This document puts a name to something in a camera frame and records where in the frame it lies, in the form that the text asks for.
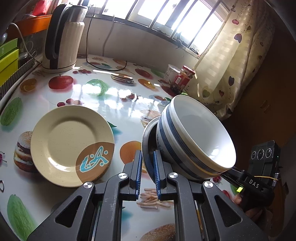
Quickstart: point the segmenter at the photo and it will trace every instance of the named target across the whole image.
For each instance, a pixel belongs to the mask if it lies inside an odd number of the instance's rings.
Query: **blue logo on plate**
[[[100,146],[95,155],[94,154],[87,155],[80,165],[80,171],[87,172],[93,169],[98,163],[100,163],[101,167],[108,164],[109,161],[102,156],[103,153],[107,155],[108,151],[107,150],[104,151],[103,146]]]

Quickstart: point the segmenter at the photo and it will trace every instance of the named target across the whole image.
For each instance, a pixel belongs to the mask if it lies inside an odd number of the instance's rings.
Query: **printed cucumber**
[[[16,195],[11,195],[7,203],[7,216],[11,227],[22,241],[37,227],[36,222]]]

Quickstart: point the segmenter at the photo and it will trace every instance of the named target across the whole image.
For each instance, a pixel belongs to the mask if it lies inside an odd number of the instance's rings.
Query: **blue striped bowl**
[[[219,176],[235,164],[234,145],[221,122],[201,103],[179,95],[161,114],[157,147],[189,179]]]

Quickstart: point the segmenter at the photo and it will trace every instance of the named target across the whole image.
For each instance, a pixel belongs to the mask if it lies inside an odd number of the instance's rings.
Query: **printed apple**
[[[136,68],[135,71],[136,71],[139,75],[141,75],[141,76],[143,76],[143,77],[145,77],[145,78],[150,78],[150,77],[151,77],[151,74],[149,74],[149,73],[148,73],[147,71],[145,71],[145,70],[142,70],[142,69],[138,69],[138,68]]]
[[[49,88],[53,90],[63,90],[69,87],[71,84],[73,84],[73,78],[68,75],[55,76],[48,82]]]

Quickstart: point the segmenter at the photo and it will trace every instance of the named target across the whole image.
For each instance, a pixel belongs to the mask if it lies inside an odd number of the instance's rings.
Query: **cable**
[[[10,23],[10,25],[15,26],[16,29],[18,30],[18,32],[19,32],[19,34],[20,34],[20,37],[22,38],[22,43],[23,43],[23,45],[24,45],[24,47],[25,47],[25,50],[27,51],[28,55],[29,55],[30,57],[32,57],[32,58],[33,58],[38,64],[41,64],[41,63],[40,63],[37,59],[35,59],[35,58],[30,54],[30,52],[28,51],[27,46],[26,46],[26,44],[25,44],[25,40],[24,40],[24,38],[23,38],[23,36],[22,36],[22,33],[21,33],[19,27],[18,27],[15,23]]]
[[[106,38],[106,40],[105,40],[105,42],[104,42],[104,44],[103,44],[103,51],[102,51],[102,55],[103,55],[103,56],[104,56],[104,54],[105,54],[105,45],[106,45],[107,40],[109,39],[109,37],[110,37],[110,35],[111,35],[111,33],[112,33],[112,30],[113,30],[113,28],[114,28],[114,24],[115,24],[114,19],[115,19],[115,15],[113,15],[112,27],[111,27],[111,29],[110,29],[110,32],[108,33],[108,36],[107,36],[107,38]]]
[[[95,13],[95,11],[96,11],[96,7],[94,8],[94,12],[93,12],[93,15],[91,16],[91,20],[90,20],[90,22],[89,22],[89,27],[88,27],[88,29],[87,29],[87,33],[86,33],[86,49],[85,49],[85,58],[86,58],[86,62],[87,62],[88,64],[90,64],[91,66],[93,66],[94,68],[101,69],[101,70],[104,70],[104,71],[115,72],[115,71],[123,70],[123,69],[126,68],[126,66],[127,66],[127,64],[128,64],[127,61],[126,61],[126,65],[125,65],[123,68],[121,68],[121,69],[103,69],[103,68],[99,68],[99,67],[97,67],[97,66],[91,64],[91,63],[87,60],[87,42],[88,42],[88,39],[89,39],[89,28],[90,28],[90,26],[91,26],[91,21],[92,21],[93,18],[94,18],[94,13]],[[114,17],[113,17],[113,25],[112,25],[112,27],[111,27],[111,31],[112,31],[113,26],[114,26]],[[109,32],[108,37],[107,37],[107,39],[105,40],[105,42],[107,42],[107,40],[108,40],[108,38],[109,38],[109,36],[110,36],[110,34],[111,34],[111,31]]]
[[[266,176],[254,176],[254,177],[270,178],[270,179],[273,179],[273,180],[276,180],[276,181],[278,181],[278,179],[276,179],[276,178],[274,178],[274,177],[266,177]]]

